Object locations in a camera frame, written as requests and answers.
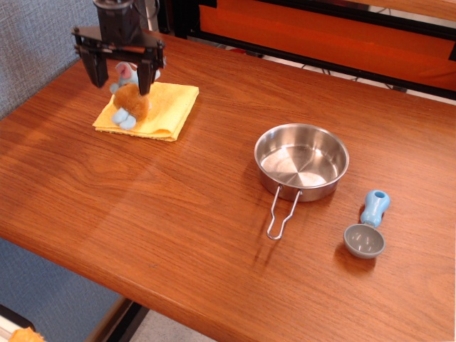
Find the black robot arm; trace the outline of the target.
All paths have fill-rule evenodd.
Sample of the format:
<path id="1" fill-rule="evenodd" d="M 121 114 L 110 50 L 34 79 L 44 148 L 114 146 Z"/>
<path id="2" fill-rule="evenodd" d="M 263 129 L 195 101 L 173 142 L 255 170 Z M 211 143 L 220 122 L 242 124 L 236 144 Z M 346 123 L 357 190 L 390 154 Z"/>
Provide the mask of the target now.
<path id="1" fill-rule="evenodd" d="M 108 79 L 107 60 L 132 62 L 138 67 L 141 95 L 150 92 L 156 73 L 165 67 L 165 43 L 140 27 L 134 1 L 94 1 L 98 26 L 76 26 L 76 53 L 93 85 L 101 88 Z"/>

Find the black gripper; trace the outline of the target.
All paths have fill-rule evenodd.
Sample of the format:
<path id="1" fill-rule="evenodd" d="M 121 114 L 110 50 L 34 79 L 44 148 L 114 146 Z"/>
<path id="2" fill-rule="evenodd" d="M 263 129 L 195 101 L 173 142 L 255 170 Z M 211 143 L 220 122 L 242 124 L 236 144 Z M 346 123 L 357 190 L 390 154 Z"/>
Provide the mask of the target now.
<path id="1" fill-rule="evenodd" d="M 75 50 L 83 61 L 90 81 L 102 88 L 108 79 L 108 59 L 138 64 L 141 95 L 150 92 L 155 69 L 166 65 L 165 43 L 140 26 L 141 13 L 134 3 L 95 3 L 97 26 L 76 26 Z"/>

